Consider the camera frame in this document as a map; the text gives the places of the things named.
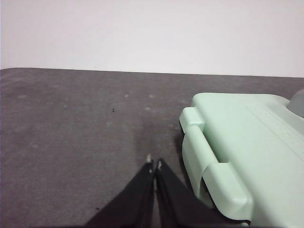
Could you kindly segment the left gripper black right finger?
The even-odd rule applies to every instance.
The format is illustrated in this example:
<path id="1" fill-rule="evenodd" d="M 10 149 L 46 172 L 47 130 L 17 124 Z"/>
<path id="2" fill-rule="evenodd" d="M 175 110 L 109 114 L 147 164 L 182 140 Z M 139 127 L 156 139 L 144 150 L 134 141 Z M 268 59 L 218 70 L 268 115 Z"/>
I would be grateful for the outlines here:
<path id="1" fill-rule="evenodd" d="M 246 228 L 202 203 L 173 172 L 164 159 L 155 169 L 156 192 L 163 228 Z"/>

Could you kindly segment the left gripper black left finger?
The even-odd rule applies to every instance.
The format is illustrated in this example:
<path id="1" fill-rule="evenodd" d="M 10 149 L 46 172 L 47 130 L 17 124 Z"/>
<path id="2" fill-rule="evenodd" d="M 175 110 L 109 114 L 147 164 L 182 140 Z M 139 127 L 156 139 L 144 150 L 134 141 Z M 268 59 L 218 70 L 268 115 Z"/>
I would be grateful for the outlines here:
<path id="1" fill-rule="evenodd" d="M 88 228 L 149 228 L 154 204 L 153 159 L 144 165 L 125 188 L 87 223 Z"/>

